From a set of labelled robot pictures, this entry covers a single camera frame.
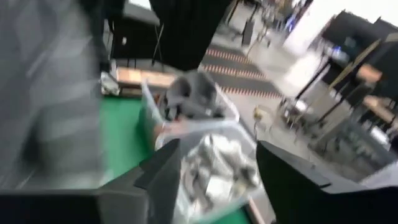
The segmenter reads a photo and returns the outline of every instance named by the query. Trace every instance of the person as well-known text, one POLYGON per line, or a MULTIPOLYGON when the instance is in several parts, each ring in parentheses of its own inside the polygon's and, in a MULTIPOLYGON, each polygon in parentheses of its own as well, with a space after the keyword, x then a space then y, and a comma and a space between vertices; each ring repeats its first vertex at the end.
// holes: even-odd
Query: person
POLYGON ((97 187, 97 61, 73 0, 0 2, 0 189, 97 187))

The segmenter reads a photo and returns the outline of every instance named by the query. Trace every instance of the plastic bin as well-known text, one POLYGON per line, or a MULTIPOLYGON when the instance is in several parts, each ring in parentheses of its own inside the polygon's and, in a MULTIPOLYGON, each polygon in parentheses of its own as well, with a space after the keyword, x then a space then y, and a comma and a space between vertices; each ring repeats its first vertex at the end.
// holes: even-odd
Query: plastic bin
MULTIPOLYGON (((164 144, 172 139, 180 139, 180 150, 182 157, 186 156, 188 152, 196 146, 200 139, 206 134, 221 134, 226 136, 228 139, 235 139, 241 142, 243 153, 248 155, 251 159, 256 159, 256 143, 246 130, 239 124, 232 121, 225 121, 218 123, 217 125, 202 125, 191 129, 186 133, 162 133, 156 140, 155 150, 160 149, 164 144)), ((260 194, 264 194, 263 186, 258 189, 254 189, 247 192, 243 197, 236 198, 230 201, 229 204, 222 207, 216 207, 212 211, 209 211, 201 215, 188 214, 188 207, 190 202, 188 195, 182 185, 178 188, 177 201, 175 205, 175 216, 174 223, 212 223, 215 220, 239 209, 245 203, 248 202, 249 198, 257 197, 260 194)))
POLYGON ((151 146, 154 145, 154 141, 158 135, 159 129, 165 131, 167 129, 172 128, 173 125, 183 125, 187 129, 192 129, 198 125, 216 125, 217 123, 224 121, 239 121, 239 112, 234 103, 221 91, 221 88, 216 84, 217 90, 217 103, 225 108, 224 118, 214 118, 214 119, 206 119, 206 120, 187 120, 181 122, 171 122, 167 121, 160 115, 160 111, 155 103, 153 98, 153 94, 150 92, 148 84, 146 80, 144 80, 141 84, 142 88, 142 108, 140 119, 144 123, 144 130, 147 136, 147 140, 151 146))

